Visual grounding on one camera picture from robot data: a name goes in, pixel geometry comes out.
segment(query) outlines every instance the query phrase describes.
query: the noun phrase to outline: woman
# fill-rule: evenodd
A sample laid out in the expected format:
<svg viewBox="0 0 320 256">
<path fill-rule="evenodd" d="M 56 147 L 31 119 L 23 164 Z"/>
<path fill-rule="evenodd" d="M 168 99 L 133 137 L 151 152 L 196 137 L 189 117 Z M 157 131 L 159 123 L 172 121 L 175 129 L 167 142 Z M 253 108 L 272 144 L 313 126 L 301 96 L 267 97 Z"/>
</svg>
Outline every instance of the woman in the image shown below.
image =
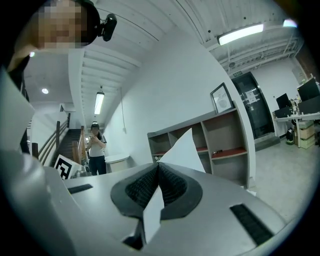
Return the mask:
<svg viewBox="0 0 320 256">
<path fill-rule="evenodd" d="M 97 175 L 97 171 L 99 175 L 107 173 L 107 167 L 105 162 L 105 153 L 104 149 L 106 148 L 106 139 L 100 133 L 99 125 L 97 123 L 93 123 L 91 125 L 91 133 L 92 136 L 90 138 L 87 149 L 90 150 L 90 160 L 89 160 L 89 168 L 92 175 Z"/>
</svg>

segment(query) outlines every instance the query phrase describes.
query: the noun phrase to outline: ceiling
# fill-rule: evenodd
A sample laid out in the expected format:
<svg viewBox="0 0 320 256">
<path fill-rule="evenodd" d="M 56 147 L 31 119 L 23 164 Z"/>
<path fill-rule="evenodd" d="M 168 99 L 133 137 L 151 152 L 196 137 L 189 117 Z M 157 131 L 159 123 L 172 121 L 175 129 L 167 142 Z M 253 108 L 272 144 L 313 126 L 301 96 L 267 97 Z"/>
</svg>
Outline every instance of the ceiling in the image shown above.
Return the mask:
<svg viewBox="0 0 320 256">
<path fill-rule="evenodd" d="M 175 26 L 198 40 L 230 76 L 293 57 L 303 44 L 295 28 L 282 27 L 288 17 L 272 0 L 98 0 L 95 6 L 102 19 L 114 13 L 118 24 L 111 41 L 97 38 L 83 52 L 81 111 L 87 127 L 105 123 L 124 81 Z M 262 33 L 219 46 L 217 36 L 259 23 Z M 95 117 L 99 91 L 105 100 Z"/>
<path fill-rule="evenodd" d="M 72 103 L 68 75 L 68 55 L 36 52 L 24 70 L 30 103 Z"/>
</svg>

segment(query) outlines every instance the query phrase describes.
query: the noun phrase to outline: person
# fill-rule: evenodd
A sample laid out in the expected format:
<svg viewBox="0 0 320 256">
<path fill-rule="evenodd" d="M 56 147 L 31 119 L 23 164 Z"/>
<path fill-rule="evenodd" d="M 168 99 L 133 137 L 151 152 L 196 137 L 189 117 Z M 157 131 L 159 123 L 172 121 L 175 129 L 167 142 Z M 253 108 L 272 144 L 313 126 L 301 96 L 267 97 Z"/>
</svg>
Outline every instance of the person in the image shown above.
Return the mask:
<svg viewBox="0 0 320 256">
<path fill-rule="evenodd" d="M 92 136 L 89 140 L 89 144 L 87 149 L 90 150 L 90 159 L 89 159 L 89 168 L 92 175 L 97 175 L 97 171 L 99 175 L 107 173 L 107 166 L 105 162 L 105 152 L 106 148 L 106 138 L 100 132 L 99 125 L 97 123 L 93 123 L 91 125 L 91 133 Z"/>
<path fill-rule="evenodd" d="M 52 49 L 81 48 L 91 44 L 98 36 L 100 16 L 89 0 L 37 0 L 38 10 L 28 19 L 21 32 L 12 29 L 15 41 L 6 45 L 4 67 L 18 90 L 29 101 L 23 72 L 30 53 Z M 29 154 L 25 131 L 20 147 Z"/>
</svg>

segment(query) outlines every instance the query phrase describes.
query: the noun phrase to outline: jeans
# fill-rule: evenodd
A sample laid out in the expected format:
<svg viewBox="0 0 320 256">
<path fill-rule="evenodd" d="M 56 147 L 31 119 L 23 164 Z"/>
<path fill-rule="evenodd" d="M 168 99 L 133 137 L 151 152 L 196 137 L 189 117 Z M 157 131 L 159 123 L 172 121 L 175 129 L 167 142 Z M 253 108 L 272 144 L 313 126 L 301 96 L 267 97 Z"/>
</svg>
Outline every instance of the jeans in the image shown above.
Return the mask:
<svg viewBox="0 0 320 256">
<path fill-rule="evenodd" d="M 97 175 L 97 171 L 99 172 L 99 175 L 106 174 L 107 173 L 107 166 L 106 166 L 106 162 L 105 162 L 105 157 L 104 156 L 96 156 L 96 157 L 90 156 L 89 168 L 90 168 L 90 172 L 93 176 Z"/>
</svg>

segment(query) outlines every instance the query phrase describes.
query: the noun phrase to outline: table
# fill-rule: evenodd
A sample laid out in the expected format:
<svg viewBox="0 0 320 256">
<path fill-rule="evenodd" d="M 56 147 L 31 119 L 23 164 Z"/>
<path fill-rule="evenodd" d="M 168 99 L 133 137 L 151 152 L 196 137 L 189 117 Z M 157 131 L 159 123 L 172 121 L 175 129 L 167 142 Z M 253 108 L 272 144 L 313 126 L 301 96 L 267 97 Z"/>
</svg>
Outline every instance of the table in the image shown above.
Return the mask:
<svg viewBox="0 0 320 256">
<path fill-rule="evenodd" d="M 298 135 L 298 148 L 301 147 L 301 141 L 300 141 L 300 125 L 299 121 L 307 121 L 307 120 L 319 120 L 320 119 L 320 112 L 318 113 L 312 113 L 312 114 L 293 114 L 291 116 L 287 117 L 281 117 L 281 118 L 273 118 L 275 122 L 288 122 L 290 120 L 295 120 L 296 122 L 296 131 Z"/>
</svg>

